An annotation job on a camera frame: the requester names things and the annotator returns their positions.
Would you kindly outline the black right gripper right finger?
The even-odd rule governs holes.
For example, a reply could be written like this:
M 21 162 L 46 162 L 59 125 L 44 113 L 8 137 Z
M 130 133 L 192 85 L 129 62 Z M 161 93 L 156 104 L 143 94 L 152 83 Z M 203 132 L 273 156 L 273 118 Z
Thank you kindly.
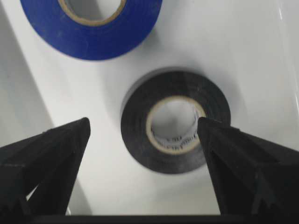
M 298 223 L 298 151 L 208 118 L 198 120 L 197 133 L 219 223 Z

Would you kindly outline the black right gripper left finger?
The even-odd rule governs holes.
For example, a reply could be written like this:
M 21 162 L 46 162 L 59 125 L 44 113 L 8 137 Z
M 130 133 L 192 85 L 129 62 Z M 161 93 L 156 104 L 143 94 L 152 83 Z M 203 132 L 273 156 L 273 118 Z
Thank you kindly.
M 91 133 L 82 118 L 0 148 L 0 222 L 65 215 Z

